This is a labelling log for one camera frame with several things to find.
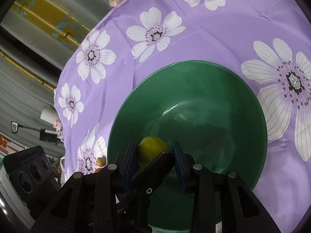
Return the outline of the black floor lamp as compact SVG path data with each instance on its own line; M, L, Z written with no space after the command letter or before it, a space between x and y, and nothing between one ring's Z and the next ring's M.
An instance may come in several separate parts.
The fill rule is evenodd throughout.
M39 132L39 140L40 141L53 143L55 145L63 144L62 140L60 138L58 138L58 133L55 130L44 129L44 128L43 129L37 129L37 128L21 125L17 122L14 122L14 121L11 121L10 128L11 128L12 133L14 133L14 134L17 134L18 130L20 128L28 129L28 130L32 130L32 131L37 131L37 132Z

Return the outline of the yellow green lime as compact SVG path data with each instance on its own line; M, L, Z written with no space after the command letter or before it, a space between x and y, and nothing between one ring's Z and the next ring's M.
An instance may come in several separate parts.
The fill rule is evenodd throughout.
M170 149L167 144L160 138L155 136L147 136L143 138L138 146L139 150L139 164L142 170L160 154L169 152Z

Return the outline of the purple floral tablecloth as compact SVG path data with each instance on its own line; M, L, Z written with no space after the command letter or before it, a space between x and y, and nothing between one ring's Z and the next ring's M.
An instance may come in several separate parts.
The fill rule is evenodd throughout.
M82 41L54 92L65 177L91 173L143 79L191 59L221 64L258 96L268 155L255 193L282 232L310 206L310 24L294 0L125 0Z

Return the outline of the tan longan fruit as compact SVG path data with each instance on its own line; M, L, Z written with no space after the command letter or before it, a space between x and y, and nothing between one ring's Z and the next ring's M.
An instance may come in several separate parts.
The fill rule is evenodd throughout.
M96 159L96 165L98 167L104 167L107 164L106 158L105 157L98 157Z

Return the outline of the green plastic bowl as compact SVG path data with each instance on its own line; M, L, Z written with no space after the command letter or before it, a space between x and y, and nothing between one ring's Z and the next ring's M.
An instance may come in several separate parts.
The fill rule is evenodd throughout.
M254 188L267 154L267 128L259 101L234 72L187 61L146 78L120 108L108 143L108 160L147 136L185 153L211 171L236 172Z

